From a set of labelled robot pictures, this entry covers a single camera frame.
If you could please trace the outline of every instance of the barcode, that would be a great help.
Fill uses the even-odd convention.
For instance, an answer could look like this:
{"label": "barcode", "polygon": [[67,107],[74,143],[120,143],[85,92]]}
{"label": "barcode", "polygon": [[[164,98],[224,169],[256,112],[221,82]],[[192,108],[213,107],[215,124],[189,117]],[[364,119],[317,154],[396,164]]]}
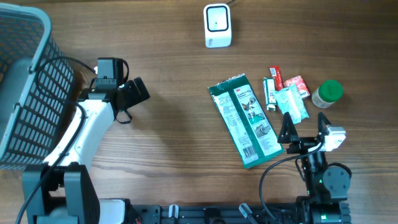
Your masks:
{"label": "barcode", "polygon": [[244,155],[246,158],[252,157],[254,155],[257,155],[256,150],[254,150],[253,146],[249,146],[243,149]]}
{"label": "barcode", "polygon": [[269,69],[271,71],[272,76],[276,76],[276,70],[274,68]]}

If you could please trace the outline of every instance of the green package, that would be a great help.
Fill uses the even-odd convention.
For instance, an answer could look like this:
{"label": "green package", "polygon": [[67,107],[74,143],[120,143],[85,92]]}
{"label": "green package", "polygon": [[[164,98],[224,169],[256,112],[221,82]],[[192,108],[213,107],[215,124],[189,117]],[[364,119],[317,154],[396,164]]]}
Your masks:
{"label": "green package", "polygon": [[245,74],[209,87],[245,169],[284,151]]}

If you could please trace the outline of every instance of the red package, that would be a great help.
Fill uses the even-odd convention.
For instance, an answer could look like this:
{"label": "red package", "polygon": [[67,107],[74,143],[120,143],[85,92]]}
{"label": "red package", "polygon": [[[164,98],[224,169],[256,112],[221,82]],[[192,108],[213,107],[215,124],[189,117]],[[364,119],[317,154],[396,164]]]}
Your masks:
{"label": "red package", "polygon": [[300,94],[301,98],[306,98],[307,96],[310,96],[310,92],[309,92],[307,86],[305,85],[305,82],[304,82],[303,78],[301,77],[301,75],[291,78],[289,80],[286,80],[284,83],[285,87],[291,86],[293,84],[296,84],[298,93]]}
{"label": "red package", "polygon": [[269,71],[275,80],[275,89],[279,91],[284,88],[282,84],[282,75],[280,74],[279,66],[270,66]]}

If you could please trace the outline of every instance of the green bottle cap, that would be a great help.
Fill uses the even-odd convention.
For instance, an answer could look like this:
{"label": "green bottle cap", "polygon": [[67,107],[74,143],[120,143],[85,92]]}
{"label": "green bottle cap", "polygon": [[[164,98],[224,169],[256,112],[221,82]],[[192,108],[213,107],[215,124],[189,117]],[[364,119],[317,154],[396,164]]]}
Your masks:
{"label": "green bottle cap", "polygon": [[336,80],[327,80],[319,87],[318,94],[323,101],[336,102],[343,96],[343,86]]}

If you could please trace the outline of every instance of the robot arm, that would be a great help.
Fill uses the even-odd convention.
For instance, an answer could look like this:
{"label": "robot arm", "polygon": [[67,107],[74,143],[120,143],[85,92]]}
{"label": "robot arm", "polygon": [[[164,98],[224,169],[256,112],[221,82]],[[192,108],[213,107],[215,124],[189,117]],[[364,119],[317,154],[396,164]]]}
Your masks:
{"label": "robot arm", "polygon": [[[78,98],[79,104],[86,112],[83,129],[58,166],[68,166],[77,162],[86,165],[87,170],[90,170],[101,139],[113,124],[118,112],[126,111],[150,97],[141,78],[127,81],[128,71],[126,77],[123,77],[123,63],[124,60],[119,58],[98,59],[95,89],[83,90]],[[51,166],[58,159],[77,130],[80,120],[81,111],[77,110],[63,138],[45,158],[44,163],[48,162]]]}
{"label": "robot arm", "polygon": [[[332,125],[321,112],[318,114],[317,137],[299,137],[290,115],[284,115],[278,142],[289,144],[287,154],[311,155],[302,157],[302,169],[297,166],[307,187],[308,196],[297,197],[297,211],[300,223],[351,223],[347,203],[347,191],[352,176],[351,170],[343,164],[328,164],[325,152],[340,146],[346,131]],[[314,152],[323,142],[323,146]]]}
{"label": "robot arm", "polygon": [[[103,102],[102,100],[85,100],[79,104],[86,110],[86,120],[83,129],[70,147],[68,154],[58,166],[68,166],[72,162],[77,162],[86,165],[87,170],[90,171],[91,163],[101,139],[106,130],[113,124],[114,114],[111,103]],[[63,138],[52,153],[45,158],[44,163],[48,162],[51,166],[57,160],[59,154],[64,150],[76,131],[80,117],[81,111],[78,110]]]}

